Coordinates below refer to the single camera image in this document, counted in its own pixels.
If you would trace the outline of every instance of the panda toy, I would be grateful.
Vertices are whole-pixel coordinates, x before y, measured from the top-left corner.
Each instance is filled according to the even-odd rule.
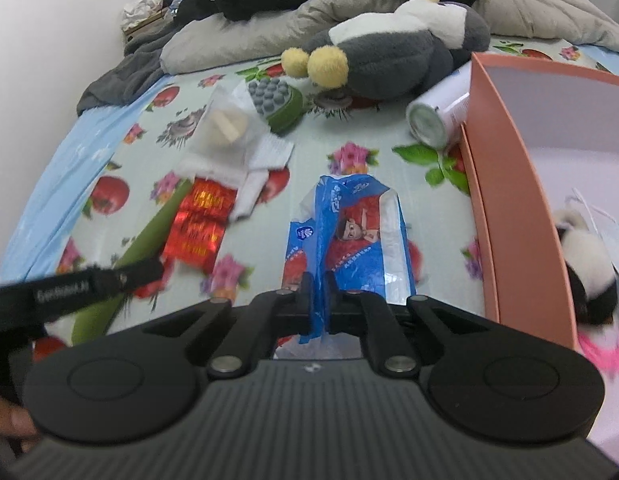
[[[283,70],[324,89],[378,101],[422,94],[488,49],[489,27],[471,7],[409,0],[393,13],[365,12],[283,52]]]
[[[603,240],[573,209],[555,212],[555,224],[567,266],[576,321],[587,325],[613,322],[619,298],[616,272]]]

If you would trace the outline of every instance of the penguin plush toy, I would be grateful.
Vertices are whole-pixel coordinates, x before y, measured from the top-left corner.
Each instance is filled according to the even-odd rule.
[[[392,13],[365,12],[283,52],[291,77],[346,88],[379,101],[421,94],[489,47],[489,27],[472,8],[409,0]]]
[[[619,298],[616,272],[605,244],[587,227],[583,216],[573,209],[555,212],[576,321],[588,325],[613,322]]]

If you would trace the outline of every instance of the blue bedsheet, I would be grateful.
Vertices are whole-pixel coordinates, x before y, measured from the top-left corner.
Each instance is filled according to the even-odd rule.
[[[619,75],[618,53],[593,45],[580,49]],[[97,108],[83,113],[27,202],[0,267],[0,283],[33,280],[55,271],[96,178],[141,110],[172,79],[172,76],[160,79],[126,107]]]

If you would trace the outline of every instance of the wet wipes package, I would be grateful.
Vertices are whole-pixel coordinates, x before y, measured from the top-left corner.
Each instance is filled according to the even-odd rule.
[[[282,286],[296,290],[306,270],[315,281],[315,335],[327,319],[322,298],[328,271],[341,289],[405,303],[415,286],[397,193],[367,174],[321,177],[290,223]]]

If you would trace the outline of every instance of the white can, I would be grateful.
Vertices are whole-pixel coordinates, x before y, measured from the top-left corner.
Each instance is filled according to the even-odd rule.
[[[471,62],[448,75],[407,105],[405,117],[412,136],[436,150],[459,139],[467,120]]]

